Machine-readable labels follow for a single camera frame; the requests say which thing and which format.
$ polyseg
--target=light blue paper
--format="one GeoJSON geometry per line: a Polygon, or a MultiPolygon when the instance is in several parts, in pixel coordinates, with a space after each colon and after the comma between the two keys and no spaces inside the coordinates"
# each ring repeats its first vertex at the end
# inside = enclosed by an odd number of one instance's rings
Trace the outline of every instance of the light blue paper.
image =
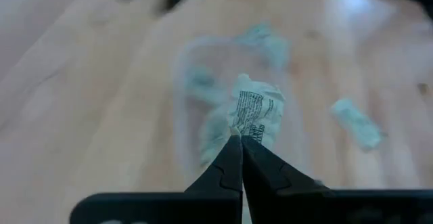
{"type": "Polygon", "coordinates": [[[275,68],[285,68],[289,60],[290,44],[276,35],[268,24],[258,24],[236,38],[238,43],[259,49],[275,68]]]}
{"type": "Polygon", "coordinates": [[[213,106],[225,102],[225,89],[207,67],[192,66],[186,77],[188,94],[213,106]]]}
{"type": "Polygon", "coordinates": [[[349,99],[338,100],[331,111],[341,126],[354,135],[361,148],[373,149],[383,140],[382,130],[349,99]]]}

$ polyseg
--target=paper scrap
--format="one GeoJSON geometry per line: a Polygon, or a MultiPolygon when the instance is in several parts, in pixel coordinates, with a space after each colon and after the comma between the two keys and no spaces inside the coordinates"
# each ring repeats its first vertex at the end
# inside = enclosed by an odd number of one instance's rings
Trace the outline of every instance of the paper scrap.
{"type": "Polygon", "coordinates": [[[268,58],[275,68],[285,68],[289,60],[290,44],[276,35],[268,24],[257,24],[236,38],[242,45],[253,46],[268,58]]]}
{"type": "Polygon", "coordinates": [[[341,126],[354,135],[361,148],[373,149],[383,140],[382,130],[349,99],[338,100],[331,111],[341,126]]]}

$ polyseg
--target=clear plastic container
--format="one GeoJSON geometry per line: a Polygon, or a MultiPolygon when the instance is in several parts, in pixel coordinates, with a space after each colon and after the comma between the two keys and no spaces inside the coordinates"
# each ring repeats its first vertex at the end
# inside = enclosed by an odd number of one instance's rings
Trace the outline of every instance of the clear plastic container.
{"type": "Polygon", "coordinates": [[[276,86],[286,101],[283,107],[280,132],[271,149],[286,162],[309,174],[307,140],[302,127],[300,110],[293,98],[290,78],[284,66],[276,66],[260,44],[239,42],[237,39],[205,37],[192,41],[182,50],[175,62],[175,147],[179,164],[185,176],[185,185],[194,182],[205,170],[200,162],[200,127],[206,123],[215,104],[229,101],[231,90],[239,74],[248,74],[251,80],[276,86]],[[205,90],[207,98],[192,95],[187,86],[191,71],[211,74],[216,89],[205,90]]]}

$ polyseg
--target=wooden surface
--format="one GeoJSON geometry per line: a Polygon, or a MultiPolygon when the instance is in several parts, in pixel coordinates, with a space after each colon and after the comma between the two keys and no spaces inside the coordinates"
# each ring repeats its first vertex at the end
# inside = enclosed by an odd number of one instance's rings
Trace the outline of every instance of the wooden surface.
{"type": "Polygon", "coordinates": [[[433,30],[408,0],[75,0],[0,82],[0,223],[67,223],[85,196],[182,190],[171,70],[201,35],[268,22],[292,41],[287,71],[311,174],[331,187],[432,187],[433,30]],[[329,114],[351,98],[388,134],[362,152],[329,114]]]}
{"type": "Polygon", "coordinates": [[[74,0],[0,0],[0,80],[74,0]]]}

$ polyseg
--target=crumpled paper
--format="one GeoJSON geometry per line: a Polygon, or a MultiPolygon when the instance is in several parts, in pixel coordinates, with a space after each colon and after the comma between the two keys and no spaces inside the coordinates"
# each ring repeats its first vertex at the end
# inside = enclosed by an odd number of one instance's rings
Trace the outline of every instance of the crumpled paper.
{"type": "Polygon", "coordinates": [[[286,99],[277,87],[240,74],[231,96],[200,128],[202,164],[211,163],[233,134],[251,136],[271,150],[279,133],[286,99]]]}

